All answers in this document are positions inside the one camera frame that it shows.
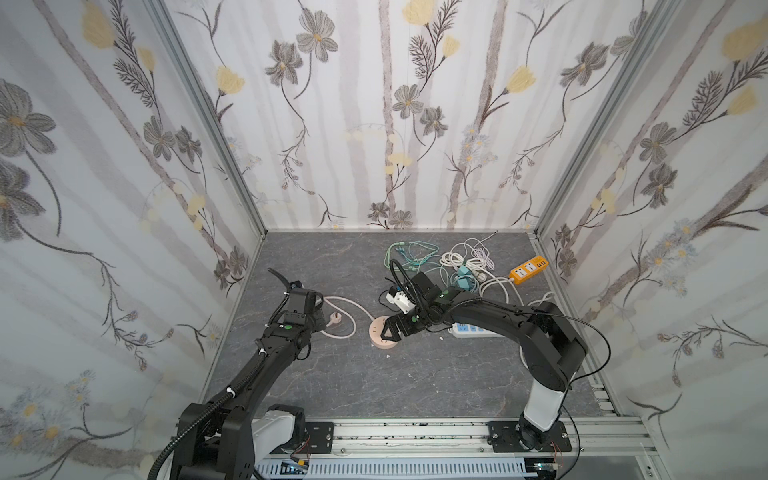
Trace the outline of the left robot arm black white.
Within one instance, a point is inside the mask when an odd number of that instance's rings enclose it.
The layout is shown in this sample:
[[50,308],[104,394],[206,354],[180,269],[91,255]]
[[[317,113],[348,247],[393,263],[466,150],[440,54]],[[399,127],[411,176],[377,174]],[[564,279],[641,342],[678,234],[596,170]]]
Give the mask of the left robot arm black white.
[[324,297],[293,284],[270,318],[251,359],[211,400],[189,404],[177,432],[161,450],[147,477],[158,479],[163,465],[170,479],[249,479],[258,463],[252,421],[279,376],[308,351],[323,331]]

